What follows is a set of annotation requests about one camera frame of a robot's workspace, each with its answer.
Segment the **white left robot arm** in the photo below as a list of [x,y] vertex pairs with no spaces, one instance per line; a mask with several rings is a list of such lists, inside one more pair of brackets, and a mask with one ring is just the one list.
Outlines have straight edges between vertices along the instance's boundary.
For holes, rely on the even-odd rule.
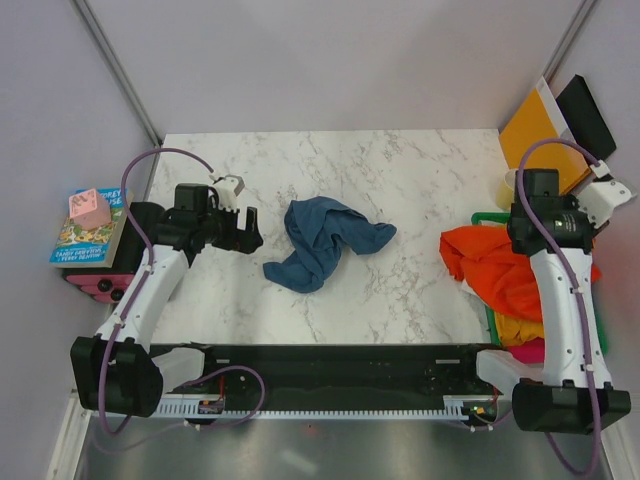
[[238,225],[243,188],[241,177],[227,175],[210,185],[177,185],[170,209],[147,205],[153,213],[145,231],[150,245],[131,284],[98,331],[71,347],[85,409],[149,417],[162,396],[178,387],[188,384],[198,393],[216,388],[220,371],[203,351],[175,347],[152,356],[150,347],[167,302],[205,247],[251,254],[262,246],[256,208],[248,208],[245,225]]

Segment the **blue t shirt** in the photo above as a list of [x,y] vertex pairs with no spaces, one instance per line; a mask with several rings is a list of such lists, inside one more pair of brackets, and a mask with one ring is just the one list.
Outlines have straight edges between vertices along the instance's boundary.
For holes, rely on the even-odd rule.
[[337,200],[318,196],[294,200],[284,217],[293,252],[282,262],[267,262],[267,280],[296,293],[321,289],[337,268],[344,248],[358,255],[375,254],[396,235],[389,223],[372,223]]

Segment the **orange t shirt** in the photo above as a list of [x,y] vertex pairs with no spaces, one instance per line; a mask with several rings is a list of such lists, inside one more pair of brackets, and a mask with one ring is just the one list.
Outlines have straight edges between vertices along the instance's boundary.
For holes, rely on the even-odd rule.
[[504,226],[468,225],[443,232],[439,252],[449,274],[465,282],[493,310],[543,321],[529,258],[512,251]]

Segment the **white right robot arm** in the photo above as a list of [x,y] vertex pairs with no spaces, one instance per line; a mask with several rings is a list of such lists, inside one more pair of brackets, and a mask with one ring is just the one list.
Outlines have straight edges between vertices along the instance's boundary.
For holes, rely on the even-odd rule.
[[469,393],[496,387],[511,401],[523,431],[588,435],[631,411],[629,393],[612,385],[598,338],[592,248],[614,210],[635,197],[611,175],[578,195],[560,193],[555,169],[516,175],[507,232],[513,251],[528,258],[535,276],[544,361],[531,367],[504,350],[483,350],[458,368],[457,377]]

